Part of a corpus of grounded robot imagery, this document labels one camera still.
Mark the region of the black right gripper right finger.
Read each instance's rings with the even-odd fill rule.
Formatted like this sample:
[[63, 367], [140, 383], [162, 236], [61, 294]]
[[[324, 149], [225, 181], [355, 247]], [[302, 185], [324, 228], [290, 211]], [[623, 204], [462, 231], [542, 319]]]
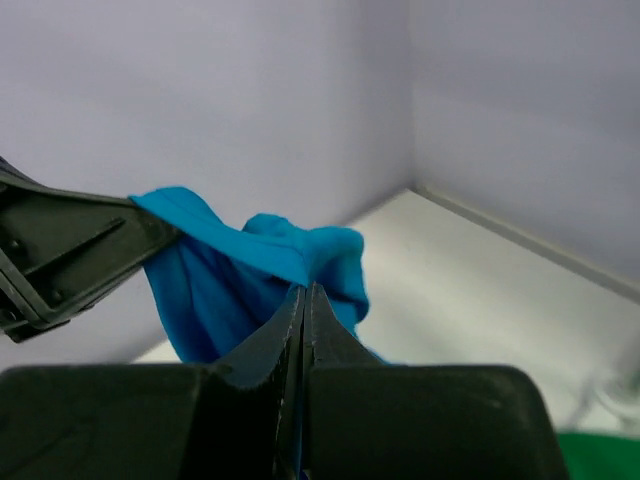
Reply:
[[315, 479], [565, 479], [542, 396], [506, 365], [381, 361], [307, 293], [304, 465]]

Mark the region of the blue t-shirt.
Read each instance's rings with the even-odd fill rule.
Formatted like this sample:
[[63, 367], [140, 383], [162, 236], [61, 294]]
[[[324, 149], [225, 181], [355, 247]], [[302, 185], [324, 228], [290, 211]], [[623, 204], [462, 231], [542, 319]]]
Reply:
[[168, 340], [185, 363], [212, 363], [231, 352], [297, 287], [320, 284], [350, 334], [369, 312], [365, 242], [351, 228], [304, 229], [260, 213], [237, 230], [184, 187], [132, 200], [181, 233], [144, 271]]

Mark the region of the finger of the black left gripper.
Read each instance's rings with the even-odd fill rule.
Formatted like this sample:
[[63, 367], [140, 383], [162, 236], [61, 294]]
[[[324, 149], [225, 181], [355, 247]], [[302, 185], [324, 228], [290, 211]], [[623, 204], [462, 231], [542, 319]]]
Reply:
[[47, 187], [1, 163], [1, 332], [15, 343], [89, 310], [180, 231], [125, 198]]

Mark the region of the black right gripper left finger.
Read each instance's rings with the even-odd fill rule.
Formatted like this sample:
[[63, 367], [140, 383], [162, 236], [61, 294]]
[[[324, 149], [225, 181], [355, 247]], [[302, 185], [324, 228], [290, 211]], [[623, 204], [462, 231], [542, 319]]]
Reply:
[[1, 376], [5, 479], [296, 479], [305, 290], [216, 362]]

